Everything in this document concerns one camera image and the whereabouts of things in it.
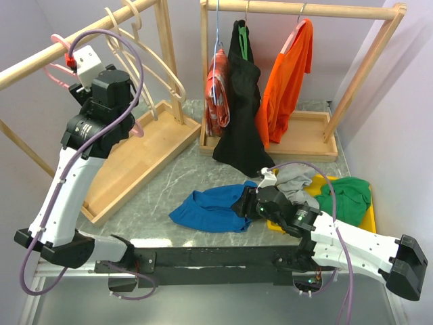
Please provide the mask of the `blue tank top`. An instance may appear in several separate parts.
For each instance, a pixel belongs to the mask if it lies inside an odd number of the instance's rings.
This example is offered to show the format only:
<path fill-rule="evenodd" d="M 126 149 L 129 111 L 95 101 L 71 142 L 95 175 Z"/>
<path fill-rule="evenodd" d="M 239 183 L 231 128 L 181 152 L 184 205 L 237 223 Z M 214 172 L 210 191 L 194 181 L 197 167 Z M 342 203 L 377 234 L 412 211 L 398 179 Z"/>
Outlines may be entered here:
<path fill-rule="evenodd" d="M 252 219 L 238 216 L 232 206 L 242 197 L 246 188 L 255 187 L 256 183 L 246 181 L 243 184 L 219 186 L 203 192 L 194 190 L 168 216 L 180 226 L 202 232 L 245 232 Z"/>

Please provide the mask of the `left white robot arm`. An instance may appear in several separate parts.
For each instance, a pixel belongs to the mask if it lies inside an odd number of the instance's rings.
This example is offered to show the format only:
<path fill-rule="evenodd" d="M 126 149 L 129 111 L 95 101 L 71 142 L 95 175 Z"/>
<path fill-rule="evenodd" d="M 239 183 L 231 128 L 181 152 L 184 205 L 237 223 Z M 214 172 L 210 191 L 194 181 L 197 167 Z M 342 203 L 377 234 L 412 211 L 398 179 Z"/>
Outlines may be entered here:
<path fill-rule="evenodd" d="M 41 254 L 48 262 L 76 269 L 87 261 L 110 261 L 120 272 L 135 264 L 134 246 L 119 236 L 96 236 L 80 232 L 76 221 L 85 197 L 112 148 L 135 124 L 132 114 L 96 139 L 80 147 L 115 121 L 129 106 L 136 106 L 135 87 L 127 72 L 110 68 L 100 72 L 82 102 L 78 115 L 68 121 L 55 178 L 30 227 L 18 230 L 15 242 Z"/>

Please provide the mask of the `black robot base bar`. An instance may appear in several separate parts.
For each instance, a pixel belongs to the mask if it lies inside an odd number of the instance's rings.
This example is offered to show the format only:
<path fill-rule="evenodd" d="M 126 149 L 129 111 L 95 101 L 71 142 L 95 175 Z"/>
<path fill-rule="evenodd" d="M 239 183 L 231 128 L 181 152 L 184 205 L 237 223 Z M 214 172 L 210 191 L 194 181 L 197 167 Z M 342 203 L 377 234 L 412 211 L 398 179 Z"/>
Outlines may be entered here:
<path fill-rule="evenodd" d="M 290 286 L 294 273 L 319 269 L 311 253 L 295 245 L 137 248 L 134 262 L 121 268 L 148 276 L 157 286 Z"/>

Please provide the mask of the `front beige plastic hanger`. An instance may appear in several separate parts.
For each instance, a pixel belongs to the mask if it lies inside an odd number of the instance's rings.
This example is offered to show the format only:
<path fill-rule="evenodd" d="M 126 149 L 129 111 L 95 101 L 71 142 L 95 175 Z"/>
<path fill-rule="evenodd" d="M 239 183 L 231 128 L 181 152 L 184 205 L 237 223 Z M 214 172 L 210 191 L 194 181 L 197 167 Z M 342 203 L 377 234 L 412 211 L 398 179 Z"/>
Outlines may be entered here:
<path fill-rule="evenodd" d="M 117 35 L 120 35 L 121 37 L 124 37 L 122 33 L 119 31 L 120 27 L 118 26 L 118 23 L 116 21 L 116 18 L 114 17 L 114 14 L 111 12 L 111 10 L 106 7 L 105 8 L 106 13 L 111 19 L 111 22 L 114 25 L 114 32 Z M 115 37 L 106 36 L 106 42 L 108 44 L 108 47 L 112 50 L 112 53 L 114 56 L 118 59 L 118 61 L 123 65 L 124 69 L 129 73 L 131 80 L 133 82 L 133 85 L 135 87 L 142 86 L 142 89 L 140 91 L 140 96 L 150 109 L 150 112 L 152 114 L 152 117 L 155 121 L 158 120 L 158 113 L 156 111 L 156 106 L 153 102 L 153 99 L 147 89 L 147 86 L 144 83 L 139 82 L 139 71 L 135 65 L 136 60 L 133 54 L 130 54 L 127 50 L 125 50 L 122 46 L 122 43 L 118 41 Z"/>

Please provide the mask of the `beige plastic hanger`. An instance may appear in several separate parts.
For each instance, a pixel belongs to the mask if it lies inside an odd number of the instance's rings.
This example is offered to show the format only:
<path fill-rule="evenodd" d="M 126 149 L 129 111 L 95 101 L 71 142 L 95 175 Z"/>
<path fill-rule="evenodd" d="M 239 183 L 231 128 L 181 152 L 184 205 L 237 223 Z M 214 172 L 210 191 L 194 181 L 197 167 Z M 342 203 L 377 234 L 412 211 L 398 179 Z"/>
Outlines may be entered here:
<path fill-rule="evenodd" d="M 121 1 L 121 3 L 130 9 L 133 16 L 136 18 L 136 22 L 131 24 L 133 34 L 130 34 L 129 32 L 121 28 L 119 29 L 119 31 L 125 38 L 136 44 L 141 50 L 144 50 L 145 52 L 150 54 L 153 59 L 155 59 L 155 61 L 162 67 L 162 69 L 167 74 L 167 80 L 170 81 L 170 83 L 167 83 L 164 79 L 162 79 L 158 74 L 156 74 L 151 68 L 149 68 L 145 64 L 142 64 L 143 68 L 147 70 L 156 80 L 158 80 L 159 83 L 163 87 L 165 87 L 166 90 L 179 102 L 184 102 L 186 100 L 186 91 L 183 84 L 180 82 L 174 72 L 168 67 L 168 65 L 163 61 L 163 59 L 139 39 L 138 30 L 142 27 L 142 22 L 138 9 L 132 1 L 126 0 Z"/>
<path fill-rule="evenodd" d="M 106 7 L 105 8 L 106 13 L 111 19 L 111 22 L 114 25 L 114 32 L 117 35 L 120 35 L 121 37 L 124 37 L 122 33 L 119 31 L 120 27 L 118 26 L 118 23 L 116 21 L 116 18 L 114 17 L 114 14 L 111 12 L 111 10 Z M 156 106 L 153 102 L 153 99 L 147 89 L 147 86 L 144 83 L 139 82 L 139 71 L 135 65 L 136 60 L 133 54 L 130 54 L 127 50 L 125 50 L 122 46 L 122 43 L 118 41 L 115 37 L 106 36 L 106 42 L 108 44 L 108 47 L 112 50 L 112 53 L 114 56 L 118 59 L 118 61 L 123 65 L 124 69 L 129 73 L 131 80 L 133 82 L 133 85 L 135 87 L 142 86 L 142 89 L 140 91 L 140 96 L 150 109 L 150 112 L 152 114 L 152 117 L 155 121 L 158 120 L 158 113 L 156 111 Z"/>

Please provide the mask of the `rear beige plastic hanger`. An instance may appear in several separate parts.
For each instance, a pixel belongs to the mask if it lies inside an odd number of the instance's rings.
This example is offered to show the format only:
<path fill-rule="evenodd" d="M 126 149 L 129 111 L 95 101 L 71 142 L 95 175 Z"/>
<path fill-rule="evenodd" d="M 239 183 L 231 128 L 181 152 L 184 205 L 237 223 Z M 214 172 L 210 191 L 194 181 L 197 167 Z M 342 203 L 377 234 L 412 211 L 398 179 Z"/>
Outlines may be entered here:
<path fill-rule="evenodd" d="M 121 1 L 121 3 L 130 9 L 133 16 L 136 18 L 136 22 L 131 24 L 133 34 L 130 34 L 129 32 L 121 28 L 119 29 L 119 31 L 125 38 L 136 44 L 141 50 L 144 50 L 145 52 L 150 54 L 153 59 L 155 59 L 155 61 L 162 67 L 162 69 L 167 74 L 167 80 L 170 81 L 170 83 L 167 83 L 164 79 L 162 79 L 158 74 L 156 74 L 151 68 L 149 68 L 145 64 L 142 64 L 143 68 L 147 70 L 156 80 L 158 80 L 159 83 L 163 87 L 165 87 L 166 90 L 179 102 L 184 102 L 186 100 L 186 91 L 183 84 L 180 82 L 174 72 L 168 67 L 168 65 L 163 61 L 163 59 L 139 39 L 138 30 L 142 27 L 142 22 L 138 9 L 132 1 L 126 0 Z"/>

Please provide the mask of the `pink hanger with metal hook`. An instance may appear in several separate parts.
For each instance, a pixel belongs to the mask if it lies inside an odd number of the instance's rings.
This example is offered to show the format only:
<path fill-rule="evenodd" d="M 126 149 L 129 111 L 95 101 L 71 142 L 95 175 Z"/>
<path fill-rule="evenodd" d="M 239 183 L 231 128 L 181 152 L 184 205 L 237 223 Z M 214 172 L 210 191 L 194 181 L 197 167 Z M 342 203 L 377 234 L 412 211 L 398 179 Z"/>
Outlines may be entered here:
<path fill-rule="evenodd" d="M 300 21 L 300 17 L 303 14 L 303 11 L 304 11 L 306 5 L 307 5 L 307 3 L 304 3 L 302 5 L 302 7 L 300 9 L 300 13 L 298 15 L 297 25 L 296 25 L 295 29 L 290 33 L 289 37 L 287 38 L 286 42 L 284 43 L 283 47 L 281 48 L 280 54 L 285 54 L 287 52 L 287 50 L 289 49 L 290 45 L 294 41 L 296 35 L 298 34 L 300 28 L 305 24 L 304 20 Z"/>

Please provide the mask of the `grey garment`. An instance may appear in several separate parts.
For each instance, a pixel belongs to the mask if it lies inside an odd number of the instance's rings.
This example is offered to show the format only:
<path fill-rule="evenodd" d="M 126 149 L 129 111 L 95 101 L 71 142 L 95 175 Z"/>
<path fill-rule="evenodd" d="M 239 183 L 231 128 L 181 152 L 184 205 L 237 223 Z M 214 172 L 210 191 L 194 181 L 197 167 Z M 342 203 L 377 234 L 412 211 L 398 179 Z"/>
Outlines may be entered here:
<path fill-rule="evenodd" d="M 316 170 L 308 165 L 290 164 L 278 169 L 276 186 L 290 202 L 307 203 L 318 209 L 318 201 L 305 190 L 315 175 Z"/>

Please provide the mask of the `yellow plastic tray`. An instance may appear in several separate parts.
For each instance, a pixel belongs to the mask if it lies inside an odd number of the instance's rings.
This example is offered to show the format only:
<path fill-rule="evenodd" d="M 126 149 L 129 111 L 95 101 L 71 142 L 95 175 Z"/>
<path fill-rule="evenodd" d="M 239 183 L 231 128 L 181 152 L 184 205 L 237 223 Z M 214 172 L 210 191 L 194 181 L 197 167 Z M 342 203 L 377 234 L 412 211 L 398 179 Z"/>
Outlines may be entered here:
<path fill-rule="evenodd" d="M 309 193 L 311 196 L 316 196 L 321 193 L 321 187 L 324 186 L 325 184 L 326 184 L 326 180 L 320 174 L 316 174 L 312 178 L 312 183 L 309 186 L 304 187 L 304 190 L 307 193 Z M 267 221 L 267 227 L 271 231 L 284 234 L 284 231 L 277 224 L 271 221 Z M 372 233 L 376 233 L 373 199 L 371 199 L 370 207 L 366 210 L 366 213 L 364 215 L 362 222 L 359 225 L 359 228 Z"/>

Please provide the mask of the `black garment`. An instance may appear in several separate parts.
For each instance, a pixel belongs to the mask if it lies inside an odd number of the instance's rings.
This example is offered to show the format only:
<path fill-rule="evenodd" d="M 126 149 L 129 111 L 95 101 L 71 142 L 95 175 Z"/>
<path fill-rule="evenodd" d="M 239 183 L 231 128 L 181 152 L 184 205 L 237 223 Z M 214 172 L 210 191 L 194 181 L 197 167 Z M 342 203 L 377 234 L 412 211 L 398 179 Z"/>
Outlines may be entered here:
<path fill-rule="evenodd" d="M 241 57 L 238 41 L 238 26 L 244 20 L 233 23 L 228 53 L 229 78 L 227 99 L 230 122 L 214 148 L 213 159 L 255 178 L 263 167 L 272 167 L 273 159 L 265 151 L 254 119 L 260 108 L 258 80 L 260 69 Z"/>

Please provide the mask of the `left wooden clothes rack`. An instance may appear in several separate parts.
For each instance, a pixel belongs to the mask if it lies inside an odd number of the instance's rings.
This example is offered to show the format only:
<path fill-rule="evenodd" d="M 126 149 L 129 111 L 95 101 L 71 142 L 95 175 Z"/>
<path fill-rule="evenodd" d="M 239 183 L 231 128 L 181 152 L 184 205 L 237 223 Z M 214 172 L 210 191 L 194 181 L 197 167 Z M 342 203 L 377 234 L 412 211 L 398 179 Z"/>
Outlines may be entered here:
<path fill-rule="evenodd" d="M 161 58 L 177 76 L 173 37 L 166 1 L 134 1 L 139 13 L 153 7 L 162 50 Z M 123 7 L 114 13 L 117 23 L 134 17 L 130 9 Z M 112 29 L 113 23 L 106 16 L 90 25 L 88 29 Z M 93 224 L 100 226 L 115 214 L 128 200 L 157 173 L 180 154 L 199 135 L 201 125 L 184 116 L 182 103 L 171 96 L 171 101 L 161 101 L 156 106 L 158 120 L 149 112 L 139 117 L 144 128 L 142 138 L 131 135 L 114 147 L 92 183 L 81 209 Z"/>

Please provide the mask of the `wooden clothes rack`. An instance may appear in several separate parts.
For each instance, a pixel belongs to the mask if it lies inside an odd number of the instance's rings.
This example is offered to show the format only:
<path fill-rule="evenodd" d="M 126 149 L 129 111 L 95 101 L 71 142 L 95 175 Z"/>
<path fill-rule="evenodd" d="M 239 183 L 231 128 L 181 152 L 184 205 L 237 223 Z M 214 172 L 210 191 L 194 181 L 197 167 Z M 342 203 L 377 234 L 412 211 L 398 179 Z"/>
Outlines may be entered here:
<path fill-rule="evenodd" d="M 161 58 L 177 76 L 173 37 L 166 1 L 134 1 L 139 13 L 153 7 L 162 50 Z M 117 23 L 134 17 L 130 9 L 123 7 L 114 13 Z M 90 25 L 88 29 L 112 29 L 113 23 L 106 16 Z M 149 112 L 139 117 L 144 128 L 142 138 L 131 135 L 114 147 L 92 183 L 81 209 L 93 224 L 100 226 L 115 214 L 128 200 L 157 173 L 180 154 L 199 135 L 201 125 L 184 116 L 182 103 L 171 96 L 171 101 L 161 101 L 156 106 L 158 120 Z"/>
<path fill-rule="evenodd" d="M 244 12 L 255 14 L 285 14 L 293 16 L 353 18 L 381 20 L 378 31 L 358 70 L 349 83 L 336 111 L 294 111 L 289 129 L 281 142 L 270 144 L 267 152 L 274 159 L 307 160 L 332 163 L 338 157 L 335 130 L 361 90 L 372 68 L 407 12 L 404 3 L 392 7 L 362 7 L 351 5 L 301 4 L 275 1 L 201 1 L 200 26 L 203 75 L 208 74 L 208 12 Z"/>

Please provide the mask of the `orange t-shirt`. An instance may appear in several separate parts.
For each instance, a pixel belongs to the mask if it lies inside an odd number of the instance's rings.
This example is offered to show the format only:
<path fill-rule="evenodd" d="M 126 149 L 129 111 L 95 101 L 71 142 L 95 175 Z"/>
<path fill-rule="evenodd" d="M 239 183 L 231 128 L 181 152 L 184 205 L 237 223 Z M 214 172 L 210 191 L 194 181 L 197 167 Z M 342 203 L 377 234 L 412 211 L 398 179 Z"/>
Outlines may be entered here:
<path fill-rule="evenodd" d="M 265 148 L 271 143 L 278 144 L 288 130 L 304 75 L 311 72 L 314 29 L 309 19 L 304 21 L 287 52 L 278 53 L 255 116 L 255 125 Z"/>

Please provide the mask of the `green garment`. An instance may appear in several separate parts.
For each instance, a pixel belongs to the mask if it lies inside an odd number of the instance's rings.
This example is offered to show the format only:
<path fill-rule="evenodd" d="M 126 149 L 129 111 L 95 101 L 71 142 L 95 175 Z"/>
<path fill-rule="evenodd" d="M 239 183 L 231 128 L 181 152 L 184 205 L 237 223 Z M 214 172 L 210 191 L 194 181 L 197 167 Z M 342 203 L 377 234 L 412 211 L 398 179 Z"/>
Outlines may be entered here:
<path fill-rule="evenodd" d="M 360 226 L 371 206 L 369 182 L 356 177 L 343 177 L 332 180 L 331 184 L 336 195 L 336 219 Z"/>

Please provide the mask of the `red patterned garment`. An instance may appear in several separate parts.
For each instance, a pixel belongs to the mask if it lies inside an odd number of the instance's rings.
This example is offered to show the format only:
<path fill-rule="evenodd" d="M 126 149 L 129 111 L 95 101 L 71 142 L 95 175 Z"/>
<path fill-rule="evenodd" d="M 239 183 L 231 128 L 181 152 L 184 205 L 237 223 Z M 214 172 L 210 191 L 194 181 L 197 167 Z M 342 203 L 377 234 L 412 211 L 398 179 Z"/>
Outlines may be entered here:
<path fill-rule="evenodd" d="M 221 136 L 223 129 L 230 122 L 230 110 L 227 99 L 229 78 L 229 60 L 223 49 L 219 49 L 210 63 L 205 86 L 206 135 Z"/>

